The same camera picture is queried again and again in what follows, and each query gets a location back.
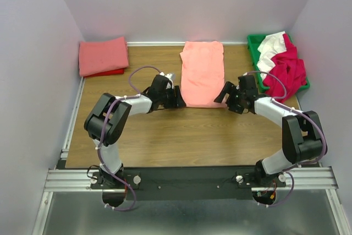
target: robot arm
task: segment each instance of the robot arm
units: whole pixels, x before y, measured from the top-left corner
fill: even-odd
[[[140,113],[151,113],[163,106],[164,108],[185,107],[181,97],[179,86],[173,85],[173,74],[160,73],[155,76],[150,87],[141,94],[135,96],[113,96],[105,93],[98,100],[97,104],[87,117],[84,129],[88,131],[99,148],[102,138],[103,148],[98,152],[104,164],[115,174],[121,167],[117,140],[120,138],[127,118]]]
[[[247,109],[253,114],[264,116],[282,128],[282,149],[256,163],[256,180],[271,180],[278,173],[298,163],[320,156],[323,150],[321,135],[314,126],[299,113],[308,116],[321,130],[317,113],[293,111],[272,97],[259,94],[253,75],[238,78],[239,85],[226,82],[215,102],[222,102],[228,94],[226,104],[230,111],[242,114]]]

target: red towel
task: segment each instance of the red towel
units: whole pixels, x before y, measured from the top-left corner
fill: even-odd
[[[127,44],[124,37],[102,42],[81,41],[79,74],[92,74],[128,67]]]
[[[122,69],[117,69],[117,70],[111,70],[111,71],[106,71],[102,73],[97,73],[97,74],[91,74],[87,75],[86,77],[95,77],[95,76],[105,76],[105,75],[113,75],[113,74],[123,74],[125,70]]]
[[[279,53],[272,58],[275,67],[270,71],[270,73],[275,75],[287,89],[287,96],[284,99],[278,100],[279,102],[284,102],[289,99],[296,94],[297,90],[302,85],[306,84],[304,62],[302,59],[298,58],[297,48],[291,43],[288,35],[284,34],[283,37],[287,51]],[[270,89],[266,91],[266,94],[272,97],[284,95],[284,90],[281,84],[275,78],[268,75],[264,79],[263,84],[270,87]]]

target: folded towel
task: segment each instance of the folded towel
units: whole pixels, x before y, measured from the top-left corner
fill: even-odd
[[[106,76],[106,75],[113,75],[113,74],[123,74],[124,72],[125,72],[125,69],[122,68],[122,69],[106,71],[106,72],[97,73],[97,74],[91,74],[91,75],[87,75],[86,77]]]
[[[88,76],[128,66],[124,37],[103,42],[84,42],[79,47],[79,74]]]
[[[215,103],[225,83],[224,48],[220,42],[186,42],[181,73],[181,95],[188,107],[226,107]]]

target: green basket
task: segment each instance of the green basket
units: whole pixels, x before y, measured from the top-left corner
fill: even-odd
[[[256,70],[256,71],[259,71],[259,69],[257,67],[257,63],[259,61],[259,56],[260,56],[260,52],[258,51],[258,47],[259,47],[260,43],[265,39],[266,36],[267,36],[267,34],[252,34],[252,35],[247,36],[248,50],[249,50],[249,53],[251,54],[251,59],[253,62],[254,70]],[[260,77],[260,73],[256,73],[256,74],[257,74],[257,79],[258,79],[259,91],[260,91],[260,93],[264,93],[265,91],[269,90],[269,86],[263,85],[263,80]],[[306,81],[307,81],[307,84],[301,86],[297,92],[308,89],[310,87],[310,83],[308,81],[308,78],[306,78]]]

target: pile of clothes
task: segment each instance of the pile of clothes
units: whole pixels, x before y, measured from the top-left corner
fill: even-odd
[[[276,76],[286,87],[287,96],[278,100],[284,102],[293,96],[302,85],[306,85],[306,70],[302,59],[298,58],[297,48],[284,32],[267,35],[258,47],[260,52],[257,66],[260,71]],[[261,74],[263,85],[269,86],[266,94],[283,96],[281,84],[272,76]]]
[[[124,37],[103,42],[80,43],[80,76],[123,74],[128,65],[127,43]]]

